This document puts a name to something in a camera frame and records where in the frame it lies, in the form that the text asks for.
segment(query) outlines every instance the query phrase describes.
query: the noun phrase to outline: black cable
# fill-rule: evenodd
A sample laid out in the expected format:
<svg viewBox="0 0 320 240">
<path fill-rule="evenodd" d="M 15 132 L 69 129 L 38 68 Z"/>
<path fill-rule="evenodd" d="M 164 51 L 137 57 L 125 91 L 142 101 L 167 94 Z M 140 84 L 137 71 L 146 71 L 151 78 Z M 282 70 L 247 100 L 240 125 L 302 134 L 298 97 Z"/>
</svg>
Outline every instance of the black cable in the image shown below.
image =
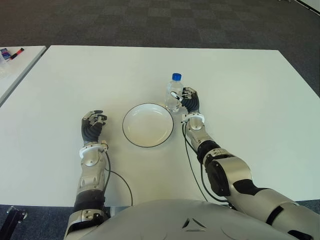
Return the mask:
<svg viewBox="0 0 320 240">
<path fill-rule="evenodd" d="M 195 154 L 197 154 L 197 151 L 191 146 L 190 142 L 186 138 L 186 129 L 187 129 L 187 124 L 185 123 L 182 125 L 182 134 L 184 137 L 184 140 L 188 143 L 189 147 L 194 151 Z"/>
<path fill-rule="evenodd" d="M 194 180 L 195 180 L 196 184 L 198 185 L 198 188 L 199 188 L 202 196 L 203 196 L 204 199 L 208 202 L 208 199 L 206 198 L 206 196 L 205 196 L 204 193 L 202 192 L 202 189 L 201 189 L 200 186 L 199 186 L 199 183 L 198 183 L 198 181 L 197 181 L 196 175 L 195 175 L 195 173 L 194 173 L 194 169 L 192 168 L 191 161 L 190 161 L 190 157 L 189 157 L 189 152 L 188 152 L 188 148 L 187 148 L 186 132 L 184 132 L 184 131 L 186 131 L 186 128 L 184 128 L 184 125 L 182 125 L 182 134 L 183 134 L 183 136 L 184 136 L 185 151 L 186 151 L 186 155 L 188 156 L 188 160 L 189 160 L 189 164 L 190 164 L 190 168 L 191 168 L 191 171 L 192 171 Z"/>
<path fill-rule="evenodd" d="M 133 206 L 133 205 L 134 205 L 134 199 L 133 199 L 133 197 L 132 197 L 131 188 L 130 188 L 129 184 L 127 183 L 127 181 L 126 181 L 119 173 L 116 173 L 115 171 L 108 170 L 108 169 L 106 169 L 106 168 L 105 168 L 105 170 L 108 171 L 108 172 L 111 172 L 111 173 L 113 173 L 113 174 L 115 174 L 115 175 L 117 175 L 118 177 L 120 177 L 120 178 L 124 181 L 124 183 L 126 184 L 126 186 L 127 186 L 128 189 L 129 189 L 130 197 L 131 197 L 131 206 Z"/>
<path fill-rule="evenodd" d="M 219 198 L 216 198 L 215 196 L 213 196 L 213 195 L 209 192 L 209 190 L 207 189 L 207 187 L 206 187 L 206 185 L 205 185 L 205 182 L 204 182 L 204 173 L 203 173 L 203 169 L 202 169 L 202 164 L 200 164 L 200 171 L 201 171 L 201 181 L 202 181 L 202 185 L 203 185 L 206 193 L 209 194 L 210 197 L 212 197 L 214 200 L 216 200 L 216 201 L 218 201 L 218 202 L 220 202 L 220 203 L 229 203 L 228 200 L 221 200 L 221 199 L 219 199 Z"/>
<path fill-rule="evenodd" d="M 104 185 L 104 188 L 103 188 L 103 194 L 106 193 L 106 189 L 107 189 L 107 186 L 108 186 L 108 183 L 109 183 L 109 179 L 110 179 L 110 175 L 111 175 L 111 162 L 110 162 L 110 158 L 109 158 L 109 155 L 107 153 L 107 151 L 105 151 L 105 155 L 106 155 L 106 158 L 108 159 L 108 164 L 109 164 L 109 174 L 108 174 L 108 177 L 106 179 L 106 182 L 105 182 L 105 185 Z"/>
</svg>

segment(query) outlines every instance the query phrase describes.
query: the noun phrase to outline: blue bottle cap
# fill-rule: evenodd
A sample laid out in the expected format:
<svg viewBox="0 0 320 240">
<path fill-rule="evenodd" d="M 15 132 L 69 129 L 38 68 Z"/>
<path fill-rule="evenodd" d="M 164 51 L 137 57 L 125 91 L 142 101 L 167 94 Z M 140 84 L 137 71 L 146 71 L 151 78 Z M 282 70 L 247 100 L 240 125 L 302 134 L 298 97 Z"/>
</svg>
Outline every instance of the blue bottle cap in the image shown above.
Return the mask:
<svg viewBox="0 0 320 240">
<path fill-rule="evenodd" d="M 181 74 L 175 72 L 174 74 L 172 74 L 172 80 L 179 82 L 181 80 Z"/>
</svg>

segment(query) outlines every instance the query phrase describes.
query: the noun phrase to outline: marker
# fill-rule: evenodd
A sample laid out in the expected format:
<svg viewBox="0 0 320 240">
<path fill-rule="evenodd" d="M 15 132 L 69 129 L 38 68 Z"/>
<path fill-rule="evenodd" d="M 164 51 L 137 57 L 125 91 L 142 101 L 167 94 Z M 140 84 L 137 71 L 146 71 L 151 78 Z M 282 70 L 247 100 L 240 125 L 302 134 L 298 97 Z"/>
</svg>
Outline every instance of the marker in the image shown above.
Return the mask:
<svg viewBox="0 0 320 240">
<path fill-rule="evenodd" d="M 14 58 L 16 58 L 16 56 L 18 56 L 20 53 L 22 53 L 24 51 L 24 49 L 23 48 L 20 48 L 20 50 L 19 51 L 17 51 L 15 54 L 13 54 L 11 57 L 10 57 L 10 59 L 12 60 L 12 59 L 14 59 Z"/>
</svg>

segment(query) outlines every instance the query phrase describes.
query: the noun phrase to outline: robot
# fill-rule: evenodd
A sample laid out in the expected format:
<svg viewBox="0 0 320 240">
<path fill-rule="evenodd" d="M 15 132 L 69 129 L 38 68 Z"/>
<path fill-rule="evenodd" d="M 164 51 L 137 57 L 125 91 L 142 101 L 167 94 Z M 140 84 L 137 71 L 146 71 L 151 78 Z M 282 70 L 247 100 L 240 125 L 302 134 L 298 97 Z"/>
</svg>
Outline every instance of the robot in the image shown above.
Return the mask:
<svg viewBox="0 0 320 240">
<path fill-rule="evenodd" d="M 320 239 L 320 215 L 272 189 L 256 187 L 248 165 L 207 134 L 195 90 L 185 87 L 181 96 L 171 95 L 188 111 L 184 137 L 190 139 L 212 191 L 230 207 L 201 200 L 155 200 L 110 217 L 104 206 L 108 145 L 99 143 L 107 117 L 95 110 L 82 119 L 82 174 L 65 240 Z"/>
</svg>

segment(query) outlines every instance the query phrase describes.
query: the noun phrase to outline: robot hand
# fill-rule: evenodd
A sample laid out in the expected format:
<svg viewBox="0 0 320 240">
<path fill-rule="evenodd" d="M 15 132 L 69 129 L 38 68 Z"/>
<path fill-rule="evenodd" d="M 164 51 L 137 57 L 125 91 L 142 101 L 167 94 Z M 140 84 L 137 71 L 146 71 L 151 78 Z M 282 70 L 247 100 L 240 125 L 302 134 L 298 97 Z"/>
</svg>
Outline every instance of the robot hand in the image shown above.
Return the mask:
<svg viewBox="0 0 320 240">
<path fill-rule="evenodd" d="M 182 91 L 182 96 L 177 95 L 176 92 L 172 91 L 171 96 L 178 99 L 182 106 L 185 107 L 188 113 L 199 112 L 199 98 L 198 94 L 191 87 L 184 87 Z"/>
<path fill-rule="evenodd" d="M 94 110 L 88 112 L 82 118 L 81 134 L 84 144 L 89 142 L 98 142 L 98 138 L 102 131 L 102 126 L 105 125 L 107 116 L 102 115 L 103 111 Z"/>
</svg>

